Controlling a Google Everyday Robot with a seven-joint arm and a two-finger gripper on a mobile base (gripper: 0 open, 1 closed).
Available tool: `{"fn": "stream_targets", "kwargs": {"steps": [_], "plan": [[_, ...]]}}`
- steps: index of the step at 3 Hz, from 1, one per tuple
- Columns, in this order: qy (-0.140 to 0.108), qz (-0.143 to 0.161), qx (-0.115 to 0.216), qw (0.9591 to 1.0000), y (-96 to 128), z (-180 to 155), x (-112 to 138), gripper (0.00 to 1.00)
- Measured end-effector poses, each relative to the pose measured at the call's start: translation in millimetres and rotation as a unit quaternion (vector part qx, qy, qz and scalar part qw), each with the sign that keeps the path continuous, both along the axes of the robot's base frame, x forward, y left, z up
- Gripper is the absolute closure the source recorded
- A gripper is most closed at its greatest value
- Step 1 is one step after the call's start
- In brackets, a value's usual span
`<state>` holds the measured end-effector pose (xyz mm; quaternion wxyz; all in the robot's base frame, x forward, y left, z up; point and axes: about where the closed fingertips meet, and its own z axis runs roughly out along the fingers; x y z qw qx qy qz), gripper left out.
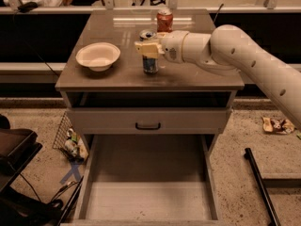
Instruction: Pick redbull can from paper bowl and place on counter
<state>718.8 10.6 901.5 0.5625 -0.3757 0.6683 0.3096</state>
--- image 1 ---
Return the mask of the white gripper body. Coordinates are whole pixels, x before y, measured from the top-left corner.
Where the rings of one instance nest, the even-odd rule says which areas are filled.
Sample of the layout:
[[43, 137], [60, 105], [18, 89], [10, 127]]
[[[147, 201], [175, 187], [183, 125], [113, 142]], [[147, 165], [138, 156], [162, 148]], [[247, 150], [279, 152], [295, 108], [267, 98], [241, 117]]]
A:
[[188, 31], [177, 30], [167, 33], [161, 38], [164, 57], [167, 61], [183, 63], [182, 44], [187, 35]]

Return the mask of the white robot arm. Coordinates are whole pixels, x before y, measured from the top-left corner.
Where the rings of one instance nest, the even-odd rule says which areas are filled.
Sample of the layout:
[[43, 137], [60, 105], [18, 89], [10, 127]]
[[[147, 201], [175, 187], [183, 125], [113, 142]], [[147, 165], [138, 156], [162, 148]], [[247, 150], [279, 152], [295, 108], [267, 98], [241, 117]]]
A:
[[135, 49], [145, 57], [192, 63], [209, 73], [242, 72], [296, 128], [301, 128], [301, 72], [266, 52], [237, 26], [221, 25], [210, 34], [163, 32], [137, 41]]

